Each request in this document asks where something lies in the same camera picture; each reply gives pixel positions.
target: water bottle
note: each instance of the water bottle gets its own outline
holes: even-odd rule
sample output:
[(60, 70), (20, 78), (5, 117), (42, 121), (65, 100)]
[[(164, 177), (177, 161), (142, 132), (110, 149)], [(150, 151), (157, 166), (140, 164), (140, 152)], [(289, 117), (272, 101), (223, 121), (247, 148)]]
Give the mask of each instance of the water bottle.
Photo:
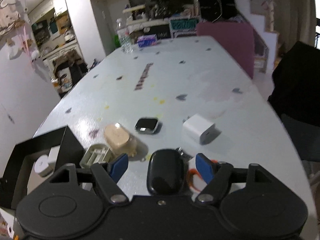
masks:
[(117, 19), (117, 34), (119, 37), (119, 42), (121, 44), (122, 50), (125, 53), (132, 52), (132, 44), (131, 39), (129, 36), (129, 30), (125, 26), (125, 23), (122, 21), (122, 19)]

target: white table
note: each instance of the white table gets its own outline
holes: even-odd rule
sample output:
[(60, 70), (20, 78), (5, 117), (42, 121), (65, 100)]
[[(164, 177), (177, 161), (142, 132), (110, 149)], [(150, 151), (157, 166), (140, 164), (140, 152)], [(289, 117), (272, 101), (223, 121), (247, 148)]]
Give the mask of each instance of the white table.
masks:
[[(153, 65), (143, 89), (134, 91), (148, 63)], [(234, 88), (243, 93), (233, 93)], [(180, 94), (187, 94), (186, 101), (176, 99)], [(183, 120), (195, 113), (213, 120), (222, 131), (208, 145), (200, 146), (181, 135)], [(135, 123), (144, 116), (161, 120), (158, 134), (135, 132)], [(61, 100), (35, 135), (69, 125), (88, 148), (105, 143), (105, 126), (116, 122), (148, 146), (148, 156), (161, 148), (182, 147), (189, 154), (202, 152), (235, 167), (259, 163), (307, 204), (309, 218), (302, 237), (318, 237), (309, 184), (286, 131), (245, 72), (211, 37), (162, 40), (142, 51), (135, 48), (131, 54), (117, 49)], [(99, 129), (94, 139), (89, 135), (93, 129)], [(129, 197), (148, 194), (148, 161), (141, 162), (142, 157), (130, 161), (118, 183)]]

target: tan container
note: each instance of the tan container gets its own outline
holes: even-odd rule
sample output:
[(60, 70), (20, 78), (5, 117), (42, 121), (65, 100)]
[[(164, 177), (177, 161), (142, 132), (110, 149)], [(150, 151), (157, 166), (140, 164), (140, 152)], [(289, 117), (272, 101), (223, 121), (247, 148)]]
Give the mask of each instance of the tan container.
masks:
[(129, 157), (137, 154), (137, 140), (119, 123), (107, 125), (104, 138), (116, 157), (122, 153), (126, 153)]

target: chair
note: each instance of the chair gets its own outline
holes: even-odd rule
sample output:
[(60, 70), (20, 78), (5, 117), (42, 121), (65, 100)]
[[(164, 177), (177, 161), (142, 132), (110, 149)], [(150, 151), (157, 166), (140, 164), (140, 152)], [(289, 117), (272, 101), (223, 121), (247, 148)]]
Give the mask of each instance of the chair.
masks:
[(211, 36), (253, 78), (254, 36), (249, 23), (203, 22), (196, 26), (197, 36)]
[(274, 90), (268, 99), (279, 118), (286, 114), (320, 126), (320, 50), (298, 41), (272, 74)]
[[(320, 127), (297, 121), (286, 114), (281, 115), (281, 120), (300, 159), (308, 161), (308, 165), (304, 165), (306, 173), (314, 174), (311, 162), (320, 162)], [(309, 183), (313, 185), (319, 180), (320, 171), (309, 179)]]

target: white power adapter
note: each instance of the white power adapter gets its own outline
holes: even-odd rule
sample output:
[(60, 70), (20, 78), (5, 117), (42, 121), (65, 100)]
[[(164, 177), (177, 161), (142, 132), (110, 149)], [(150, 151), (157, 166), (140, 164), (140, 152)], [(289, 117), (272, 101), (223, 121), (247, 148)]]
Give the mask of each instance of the white power adapter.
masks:
[(215, 123), (195, 114), (184, 122), (182, 129), (197, 143), (203, 144), (215, 132)]

